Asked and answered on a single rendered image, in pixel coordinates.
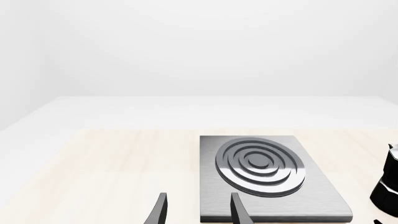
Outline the black moka pot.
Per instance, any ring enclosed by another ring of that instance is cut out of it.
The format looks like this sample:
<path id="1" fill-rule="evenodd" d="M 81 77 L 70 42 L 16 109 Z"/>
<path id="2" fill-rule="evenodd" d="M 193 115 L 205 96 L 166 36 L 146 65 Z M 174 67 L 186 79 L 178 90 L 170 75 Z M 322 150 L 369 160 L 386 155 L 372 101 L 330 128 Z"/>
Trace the black moka pot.
<path id="1" fill-rule="evenodd" d="M 383 175 L 370 199 L 378 209 L 398 218 L 398 144 L 389 144 Z"/>

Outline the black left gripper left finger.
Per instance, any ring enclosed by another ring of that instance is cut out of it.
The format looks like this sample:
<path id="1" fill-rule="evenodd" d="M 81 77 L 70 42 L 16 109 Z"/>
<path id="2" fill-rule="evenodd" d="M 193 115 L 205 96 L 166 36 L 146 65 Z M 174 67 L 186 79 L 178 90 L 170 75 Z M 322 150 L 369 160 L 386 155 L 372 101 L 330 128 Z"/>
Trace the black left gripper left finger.
<path id="1" fill-rule="evenodd" d="M 167 194 L 162 192 L 144 224 L 165 224 L 167 218 Z"/>

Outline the flat black stove plate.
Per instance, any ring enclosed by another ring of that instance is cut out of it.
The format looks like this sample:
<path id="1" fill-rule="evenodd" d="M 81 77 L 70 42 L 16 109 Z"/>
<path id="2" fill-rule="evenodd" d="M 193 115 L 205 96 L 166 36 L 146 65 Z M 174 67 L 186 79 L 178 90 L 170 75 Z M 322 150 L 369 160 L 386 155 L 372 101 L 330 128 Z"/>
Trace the flat black stove plate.
<path id="1" fill-rule="evenodd" d="M 256 223 L 349 223 L 353 213 L 293 136 L 201 136 L 200 221 L 231 222 L 238 194 Z"/>

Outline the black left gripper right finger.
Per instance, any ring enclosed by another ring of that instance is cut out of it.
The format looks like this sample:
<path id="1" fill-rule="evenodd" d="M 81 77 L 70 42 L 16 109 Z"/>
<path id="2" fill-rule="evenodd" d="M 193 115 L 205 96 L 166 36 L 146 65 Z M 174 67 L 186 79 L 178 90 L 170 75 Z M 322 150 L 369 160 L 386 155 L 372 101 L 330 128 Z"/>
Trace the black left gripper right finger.
<path id="1" fill-rule="evenodd" d="M 248 215 L 238 193 L 234 192 L 231 194 L 230 209 L 233 224 L 252 224 L 252 219 Z"/>

